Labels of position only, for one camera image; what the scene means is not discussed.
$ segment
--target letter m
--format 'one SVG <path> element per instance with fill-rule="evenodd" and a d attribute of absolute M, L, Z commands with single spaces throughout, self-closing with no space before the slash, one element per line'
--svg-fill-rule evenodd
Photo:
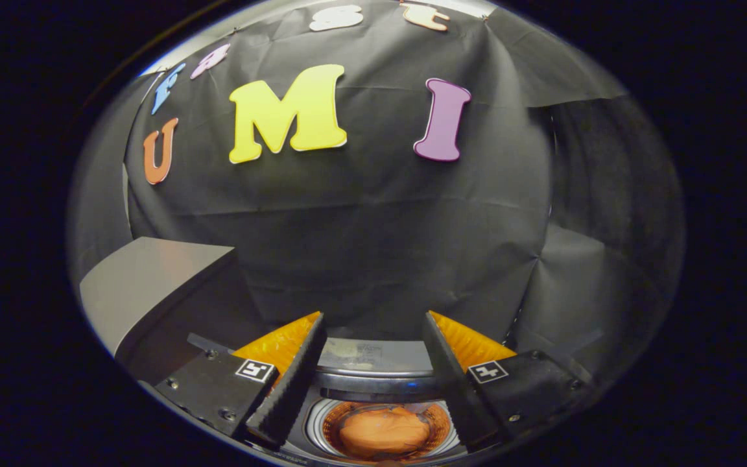
<path fill-rule="evenodd" d="M 233 91 L 229 100 L 235 103 L 235 147 L 229 153 L 230 162 L 248 162 L 261 155 L 253 126 L 267 148 L 278 154 L 294 117 L 298 117 L 296 135 L 290 138 L 294 150 L 335 148 L 347 142 L 348 134 L 336 121 L 336 80 L 342 73 L 341 65 L 308 68 L 296 77 L 280 101 L 263 80 Z"/>

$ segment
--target orange letter u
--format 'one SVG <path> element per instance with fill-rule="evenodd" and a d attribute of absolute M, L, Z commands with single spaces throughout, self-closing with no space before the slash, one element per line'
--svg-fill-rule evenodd
<path fill-rule="evenodd" d="M 177 124 L 178 119 L 174 118 L 163 125 L 163 160 L 160 161 L 160 166 L 154 166 L 154 142 L 160 133 L 154 131 L 143 141 L 143 172 L 151 184 L 162 182 L 169 174 L 169 168 L 172 166 L 172 137 Z"/>

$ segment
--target letter i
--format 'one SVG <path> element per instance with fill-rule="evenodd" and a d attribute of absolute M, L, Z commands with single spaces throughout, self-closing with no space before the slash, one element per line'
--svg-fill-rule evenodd
<path fill-rule="evenodd" d="M 463 106 L 471 100 L 471 93 L 453 83 L 439 78 L 426 81 L 432 92 L 431 114 L 423 139 L 414 143 L 418 156 L 431 160 L 450 162 L 460 157 L 455 141 Z"/>

